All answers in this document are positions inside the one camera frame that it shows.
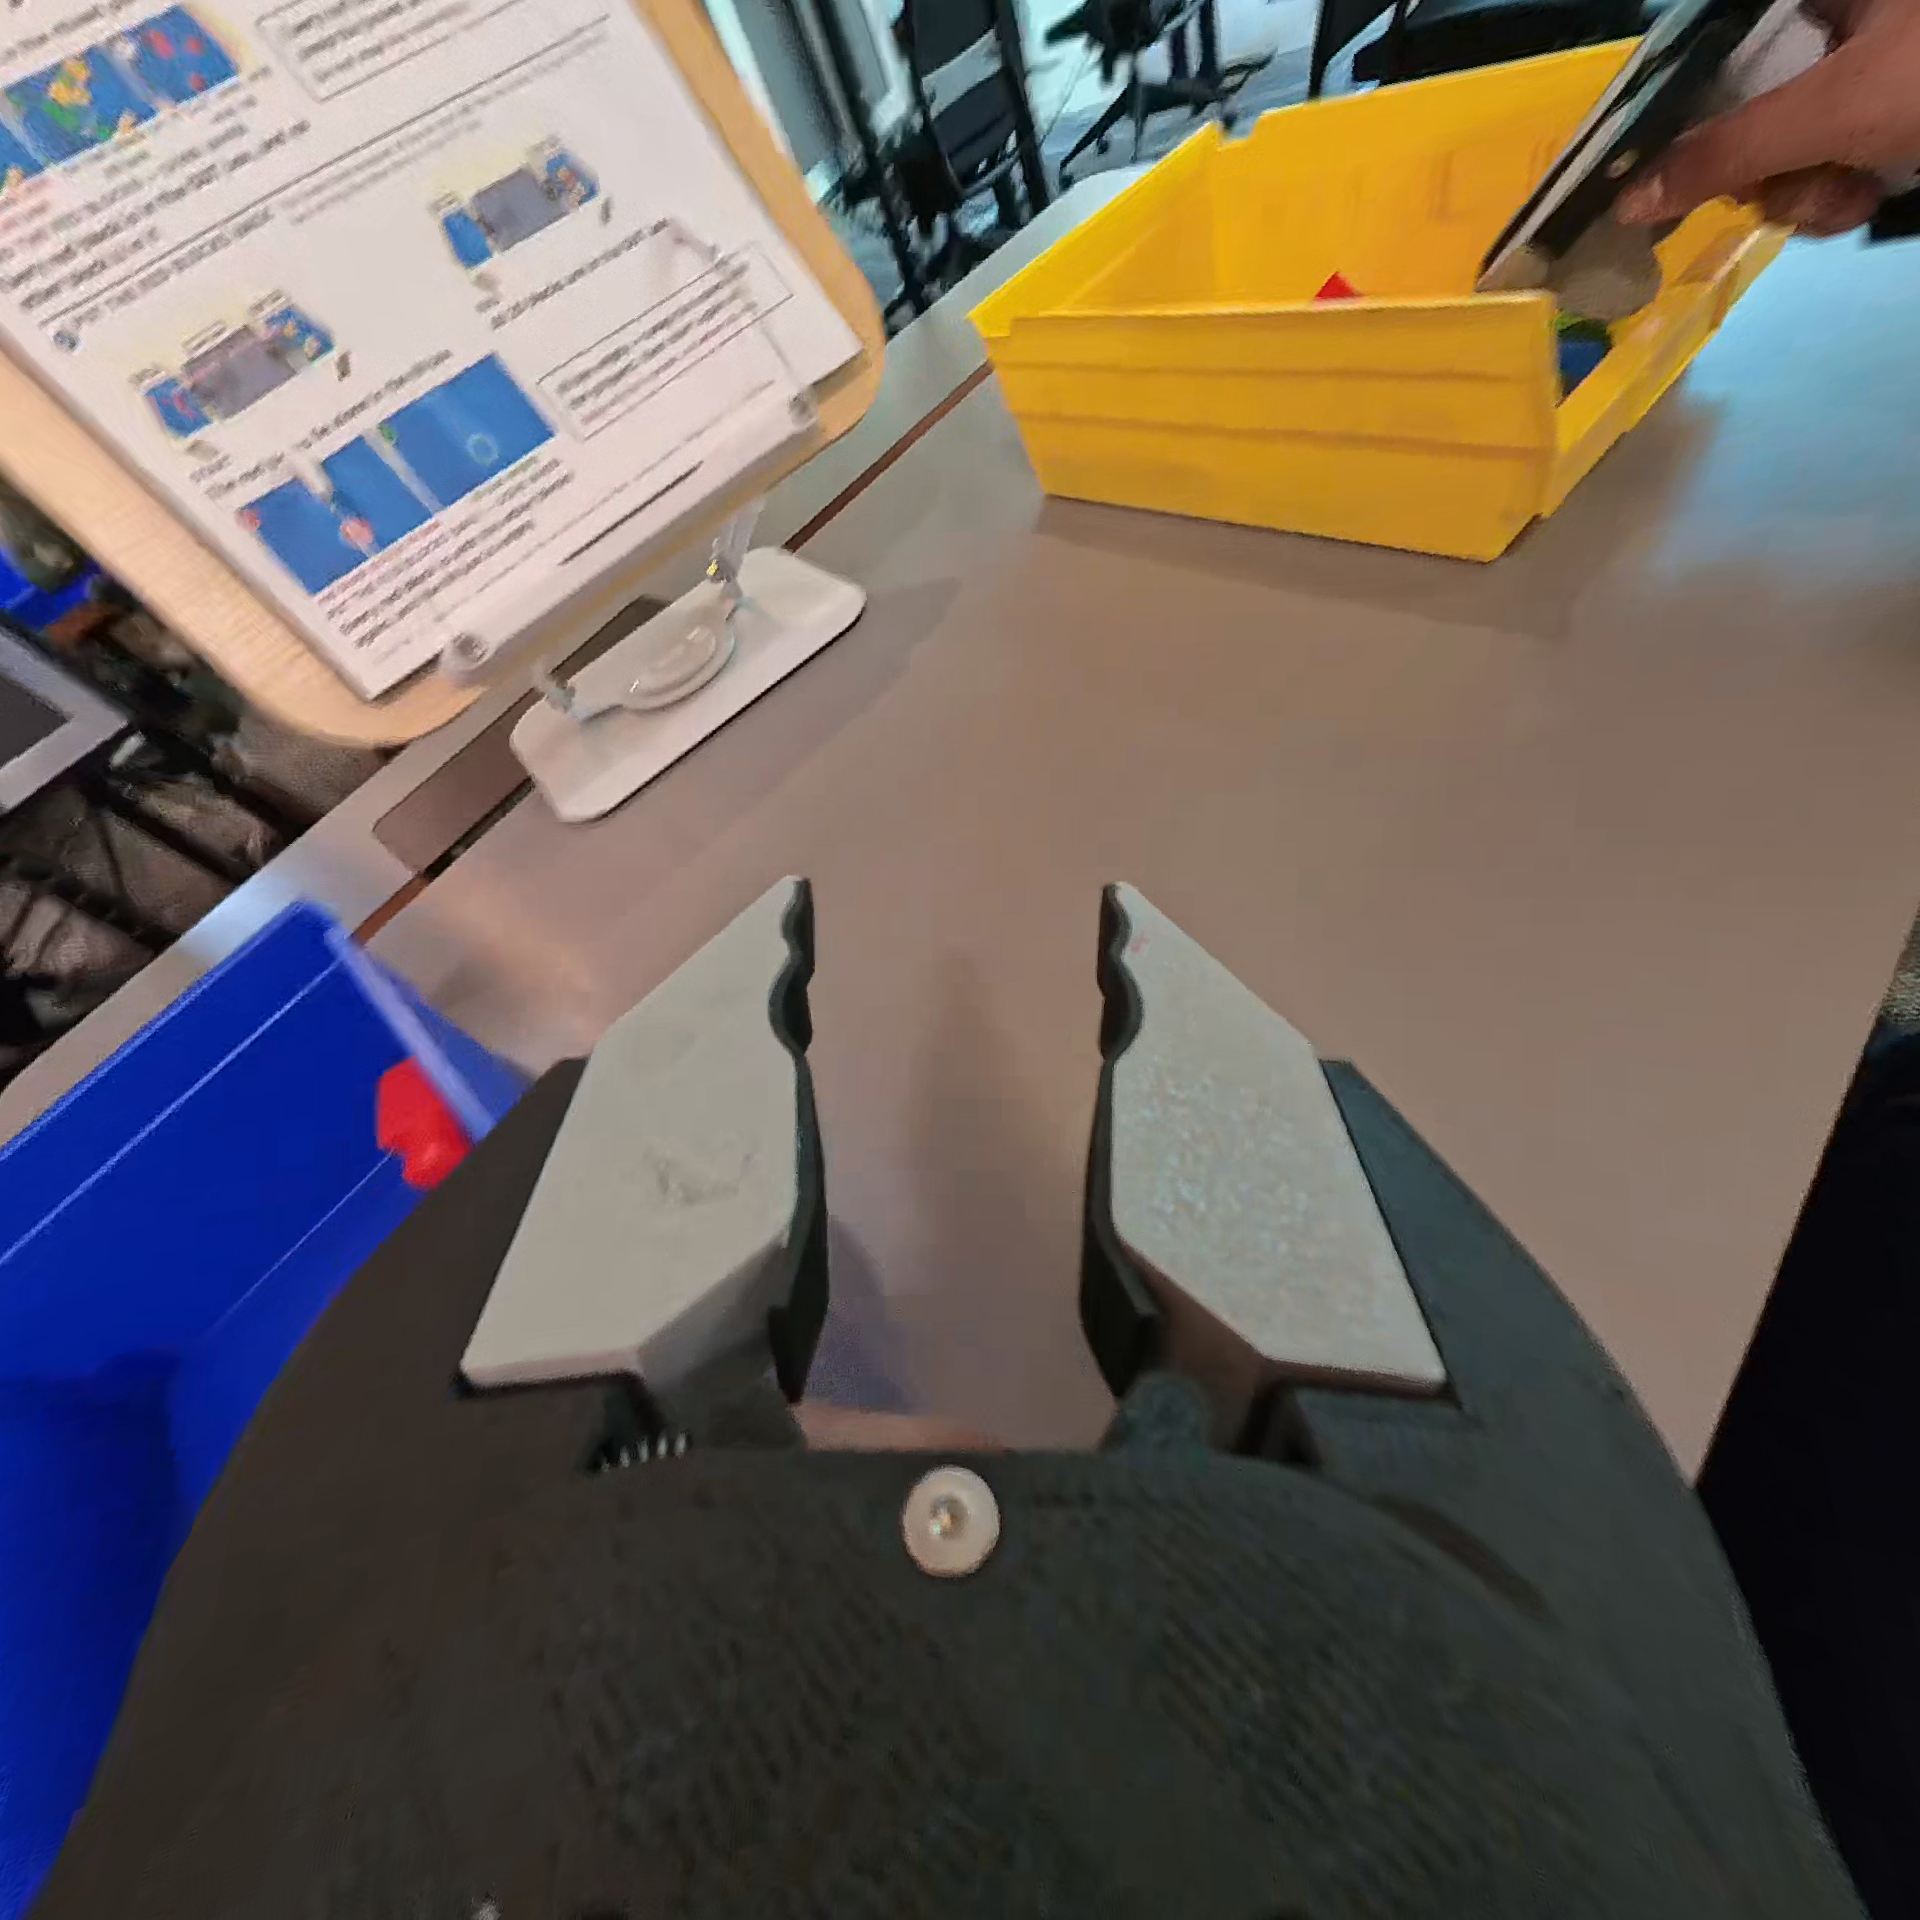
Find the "red one-stud plastic brick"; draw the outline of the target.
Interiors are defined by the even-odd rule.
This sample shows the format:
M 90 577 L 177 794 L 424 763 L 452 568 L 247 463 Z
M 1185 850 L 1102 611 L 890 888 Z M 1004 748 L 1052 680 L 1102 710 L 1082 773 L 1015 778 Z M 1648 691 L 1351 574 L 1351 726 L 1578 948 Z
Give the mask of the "red one-stud plastic brick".
M 468 1128 L 418 1057 L 381 1076 L 375 1141 L 414 1193 L 441 1190 L 471 1151 Z

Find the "yellow plastic bin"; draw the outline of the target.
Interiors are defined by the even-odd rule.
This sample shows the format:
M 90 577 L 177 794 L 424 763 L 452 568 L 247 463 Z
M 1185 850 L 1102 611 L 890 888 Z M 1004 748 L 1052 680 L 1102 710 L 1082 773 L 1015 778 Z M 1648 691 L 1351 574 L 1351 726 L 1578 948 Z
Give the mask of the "yellow plastic bin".
M 1498 561 L 1690 371 L 1787 231 L 1714 203 L 1560 403 L 1502 221 L 1628 57 L 1604 44 L 1207 127 L 971 308 L 1044 493 Z M 1314 304 L 1328 276 L 1362 301 Z

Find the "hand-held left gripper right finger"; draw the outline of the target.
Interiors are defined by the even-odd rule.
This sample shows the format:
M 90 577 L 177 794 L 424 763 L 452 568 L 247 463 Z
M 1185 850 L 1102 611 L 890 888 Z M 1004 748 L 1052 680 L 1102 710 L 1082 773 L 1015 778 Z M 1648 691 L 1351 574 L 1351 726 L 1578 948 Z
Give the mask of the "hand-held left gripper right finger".
M 1435 1401 L 1450 1374 L 1317 1050 L 1114 880 L 1098 911 L 1081 1328 L 1124 1401 Z

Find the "grey framed panel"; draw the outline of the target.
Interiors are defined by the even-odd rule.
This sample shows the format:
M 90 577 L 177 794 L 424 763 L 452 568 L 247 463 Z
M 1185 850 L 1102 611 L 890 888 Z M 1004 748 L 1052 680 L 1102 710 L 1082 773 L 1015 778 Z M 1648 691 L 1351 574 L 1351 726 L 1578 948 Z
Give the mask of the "grey framed panel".
M 2 623 L 2 821 L 105 766 L 132 717 Z

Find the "white stand base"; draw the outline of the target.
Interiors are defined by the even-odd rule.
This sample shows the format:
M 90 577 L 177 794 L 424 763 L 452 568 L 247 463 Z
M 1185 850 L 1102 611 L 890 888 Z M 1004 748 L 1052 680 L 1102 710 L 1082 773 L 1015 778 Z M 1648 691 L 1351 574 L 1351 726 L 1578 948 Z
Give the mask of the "white stand base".
M 508 734 L 518 768 L 560 823 L 601 821 L 850 634 L 862 610 L 847 577 L 757 546 L 584 668 L 544 677 Z

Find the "person's right leg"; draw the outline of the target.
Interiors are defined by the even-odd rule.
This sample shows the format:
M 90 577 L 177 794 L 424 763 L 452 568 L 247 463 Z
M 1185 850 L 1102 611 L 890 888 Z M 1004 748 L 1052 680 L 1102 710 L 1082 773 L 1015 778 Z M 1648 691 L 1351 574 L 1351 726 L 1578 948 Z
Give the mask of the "person's right leg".
M 1697 1493 L 1861 1904 L 1914 1918 L 1914 1033 L 1861 1057 Z

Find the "black office chair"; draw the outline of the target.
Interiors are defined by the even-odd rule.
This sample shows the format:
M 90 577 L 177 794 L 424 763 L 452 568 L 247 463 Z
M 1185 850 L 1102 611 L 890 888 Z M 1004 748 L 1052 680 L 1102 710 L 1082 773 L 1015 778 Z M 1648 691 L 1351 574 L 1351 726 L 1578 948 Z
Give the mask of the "black office chair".
M 1235 127 L 1238 93 L 1267 66 L 1267 57 L 1227 63 L 1221 57 L 1218 4 L 1074 4 L 1067 17 L 1044 28 L 1044 47 L 1082 44 L 1100 66 L 1102 83 L 1117 93 L 1098 120 L 1060 161 L 1060 186 L 1074 180 L 1074 163 L 1105 156 L 1114 131 L 1127 130 L 1131 157 L 1141 161 L 1144 131 L 1158 116 L 1191 120 L 1221 108 Z
M 928 238 L 975 197 L 1020 226 L 1052 203 L 1015 4 L 901 4 L 894 44 L 912 116 L 894 148 L 910 211 Z

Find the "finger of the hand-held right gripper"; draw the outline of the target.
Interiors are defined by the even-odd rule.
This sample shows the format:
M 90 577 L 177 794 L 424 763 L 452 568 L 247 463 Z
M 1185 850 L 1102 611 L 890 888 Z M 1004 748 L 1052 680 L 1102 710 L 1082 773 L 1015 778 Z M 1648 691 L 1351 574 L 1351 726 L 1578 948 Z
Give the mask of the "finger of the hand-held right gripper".
M 1604 210 L 1578 238 L 1555 243 L 1555 218 L 1520 210 L 1478 276 L 1480 298 L 1550 296 L 1582 323 L 1625 323 L 1664 293 L 1661 243 L 1668 224 L 1625 226 Z

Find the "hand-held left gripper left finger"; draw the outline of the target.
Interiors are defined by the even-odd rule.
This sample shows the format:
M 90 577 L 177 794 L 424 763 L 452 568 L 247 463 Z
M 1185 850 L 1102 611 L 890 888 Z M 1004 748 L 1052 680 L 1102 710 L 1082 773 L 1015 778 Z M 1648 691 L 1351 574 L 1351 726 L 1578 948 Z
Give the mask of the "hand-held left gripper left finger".
M 460 1356 L 475 1394 L 805 1394 L 828 1311 L 815 900 L 780 877 L 601 1034 Z

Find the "person's right hand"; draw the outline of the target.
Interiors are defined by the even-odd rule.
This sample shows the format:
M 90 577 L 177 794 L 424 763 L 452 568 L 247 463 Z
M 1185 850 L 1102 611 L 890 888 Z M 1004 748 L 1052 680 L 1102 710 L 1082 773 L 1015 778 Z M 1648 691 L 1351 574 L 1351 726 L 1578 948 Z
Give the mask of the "person's right hand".
M 1825 54 L 1790 83 L 1690 130 L 1618 201 L 1621 226 L 1668 226 L 1714 201 L 1835 238 L 1918 168 L 1918 7 L 1821 4 Z

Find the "blue plastic bin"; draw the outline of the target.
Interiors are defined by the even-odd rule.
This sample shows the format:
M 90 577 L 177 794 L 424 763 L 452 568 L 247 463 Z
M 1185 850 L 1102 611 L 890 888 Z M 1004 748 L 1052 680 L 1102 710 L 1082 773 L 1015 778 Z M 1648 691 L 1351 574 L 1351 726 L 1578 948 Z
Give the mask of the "blue plastic bin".
M 284 910 L 2 1146 L 2 1916 L 82 1806 L 160 1587 L 265 1390 L 425 1193 L 418 1057 L 471 1146 L 530 1078 Z

